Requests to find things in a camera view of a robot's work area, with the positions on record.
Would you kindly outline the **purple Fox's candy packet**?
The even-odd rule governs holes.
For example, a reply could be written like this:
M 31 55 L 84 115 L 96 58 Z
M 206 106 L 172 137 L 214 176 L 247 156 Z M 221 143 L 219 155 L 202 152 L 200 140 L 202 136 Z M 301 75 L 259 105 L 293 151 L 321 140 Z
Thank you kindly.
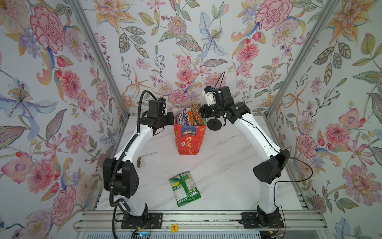
M 179 125 L 189 125 L 189 116 L 187 112 L 187 109 L 180 111 L 180 113 L 176 116 L 175 123 Z

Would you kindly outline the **orange green nut snack packet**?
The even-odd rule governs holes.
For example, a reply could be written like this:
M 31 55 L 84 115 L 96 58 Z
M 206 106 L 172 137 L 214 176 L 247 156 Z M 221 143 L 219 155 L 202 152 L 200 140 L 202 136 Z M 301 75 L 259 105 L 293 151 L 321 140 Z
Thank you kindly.
M 191 111 L 193 113 L 193 120 L 195 125 L 205 125 L 206 120 L 200 114 L 201 104 L 193 104 Z

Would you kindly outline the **orange Fox's candy packet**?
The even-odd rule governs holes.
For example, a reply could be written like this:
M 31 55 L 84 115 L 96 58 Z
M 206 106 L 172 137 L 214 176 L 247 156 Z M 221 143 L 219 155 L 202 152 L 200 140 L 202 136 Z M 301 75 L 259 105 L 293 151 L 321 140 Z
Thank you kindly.
M 187 111 L 185 113 L 185 124 L 194 125 L 194 115 L 192 111 Z

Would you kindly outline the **red paper bag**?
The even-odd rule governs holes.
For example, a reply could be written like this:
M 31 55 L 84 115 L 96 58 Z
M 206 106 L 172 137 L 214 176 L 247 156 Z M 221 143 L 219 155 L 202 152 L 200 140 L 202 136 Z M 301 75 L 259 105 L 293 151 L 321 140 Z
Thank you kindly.
M 179 155 L 197 155 L 204 140 L 207 122 L 205 125 L 176 124 L 176 116 L 182 110 L 183 109 L 177 109 L 176 111 L 174 110 L 174 132 L 176 147 Z

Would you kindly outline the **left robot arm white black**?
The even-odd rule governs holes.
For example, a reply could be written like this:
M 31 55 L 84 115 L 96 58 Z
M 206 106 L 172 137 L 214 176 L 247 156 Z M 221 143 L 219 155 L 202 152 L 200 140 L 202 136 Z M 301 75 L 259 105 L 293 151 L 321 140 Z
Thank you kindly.
M 153 93 L 142 92 L 138 103 L 136 129 L 123 149 L 102 164 L 104 189 L 109 192 L 109 205 L 134 219 L 146 220 L 148 206 L 138 198 L 138 157 L 156 132 L 174 124 L 168 113 L 166 100 Z

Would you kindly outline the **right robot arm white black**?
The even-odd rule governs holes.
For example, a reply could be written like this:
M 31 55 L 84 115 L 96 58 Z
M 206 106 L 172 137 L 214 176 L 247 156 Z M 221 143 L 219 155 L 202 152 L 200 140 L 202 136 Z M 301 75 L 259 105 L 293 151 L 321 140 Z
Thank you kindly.
M 200 113 L 207 133 L 196 168 L 201 210 L 244 212 L 246 228 L 286 227 L 282 205 L 299 209 L 292 180 L 285 176 L 290 152 L 281 149 L 228 87 L 206 86 Z

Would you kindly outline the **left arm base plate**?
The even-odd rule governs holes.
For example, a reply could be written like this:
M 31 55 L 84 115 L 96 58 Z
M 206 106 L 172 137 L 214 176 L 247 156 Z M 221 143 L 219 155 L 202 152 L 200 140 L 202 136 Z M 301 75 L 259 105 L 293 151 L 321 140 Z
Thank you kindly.
M 146 226 L 148 229 L 161 229 L 163 223 L 163 213 L 144 213 L 142 216 L 124 215 L 122 229 L 138 229 Z

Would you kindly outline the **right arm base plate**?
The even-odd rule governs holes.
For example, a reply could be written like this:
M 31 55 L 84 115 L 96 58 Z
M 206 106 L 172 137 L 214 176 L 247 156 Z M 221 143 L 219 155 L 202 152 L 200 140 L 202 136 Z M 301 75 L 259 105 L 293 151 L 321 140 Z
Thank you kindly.
M 285 224 L 280 213 L 269 215 L 257 212 L 241 213 L 241 224 L 245 229 L 284 229 Z

